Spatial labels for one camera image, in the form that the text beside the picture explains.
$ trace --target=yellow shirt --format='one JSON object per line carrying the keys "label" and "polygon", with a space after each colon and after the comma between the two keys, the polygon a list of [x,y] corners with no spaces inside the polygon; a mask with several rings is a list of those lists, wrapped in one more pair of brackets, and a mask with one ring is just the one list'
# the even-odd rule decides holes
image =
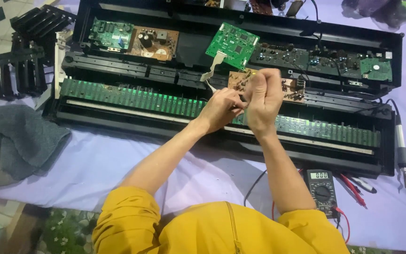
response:
{"label": "yellow shirt", "polygon": [[107,197],[93,231],[99,254],[349,254],[342,235],[317,210],[284,213],[274,222],[228,202],[191,206],[162,230],[159,206],[146,191],[121,187]]}

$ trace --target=yellow sleeve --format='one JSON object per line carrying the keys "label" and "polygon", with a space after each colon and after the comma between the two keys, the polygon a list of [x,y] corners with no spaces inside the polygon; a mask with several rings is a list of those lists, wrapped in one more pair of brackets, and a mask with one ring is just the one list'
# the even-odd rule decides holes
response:
{"label": "yellow sleeve", "polygon": [[297,210],[286,212],[278,219],[313,247],[318,254],[350,254],[341,233],[318,210]]}
{"label": "yellow sleeve", "polygon": [[104,202],[92,240],[101,254],[146,253],[157,247],[161,218],[153,196],[135,187],[119,187]]}

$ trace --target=person's left hand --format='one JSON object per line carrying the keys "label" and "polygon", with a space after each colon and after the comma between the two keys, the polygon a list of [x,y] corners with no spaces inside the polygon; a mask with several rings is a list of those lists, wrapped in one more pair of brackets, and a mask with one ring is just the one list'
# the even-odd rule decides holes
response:
{"label": "person's left hand", "polygon": [[243,113],[244,106],[234,89],[217,90],[193,122],[202,126],[206,134],[212,133]]}

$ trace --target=green circuit board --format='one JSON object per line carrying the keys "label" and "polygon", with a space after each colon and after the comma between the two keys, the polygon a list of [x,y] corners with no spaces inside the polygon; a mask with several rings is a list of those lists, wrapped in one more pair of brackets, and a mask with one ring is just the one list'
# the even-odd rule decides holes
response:
{"label": "green circuit board", "polygon": [[[137,108],[142,111],[188,119],[196,118],[207,103],[194,99],[161,95],[74,79],[64,79],[61,85],[60,95],[109,103],[114,106]],[[232,121],[233,126],[247,126],[245,116],[246,114],[243,114],[235,118]],[[379,131],[370,131],[318,121],[312,122],[281,115],[277,116],[275,126],[278,132],[311,136],[367,147],[380,147]]]}
{"label": "green circuit board", "polygon": [[360,70],[364,79],[392,81],[391,61],[372,57],[360,61]]}
{"label": "green circuit board", "polygon": [[89,39],[98,46],[128,49],[134,26],[129,23],[93,20]]}
{"label": "green circuit board", "polygon": [[217,51],[221,51],[226,54],[225,63],[243,70],[258,41],[258,36],[224,22],[206,49],[206,55],[215,57]]}

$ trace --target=patterned floral rug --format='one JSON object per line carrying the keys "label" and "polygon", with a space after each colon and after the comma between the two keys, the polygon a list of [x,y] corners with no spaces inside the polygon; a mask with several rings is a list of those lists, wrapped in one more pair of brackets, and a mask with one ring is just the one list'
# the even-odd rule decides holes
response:
{"label": "patterned floral rug", "polygon": [[[93,254],[92,231],[98,213],[53,208],[45,222],[37,254]],[[352,254],[406,254],[405,251],[379,250],[347,245]]]}

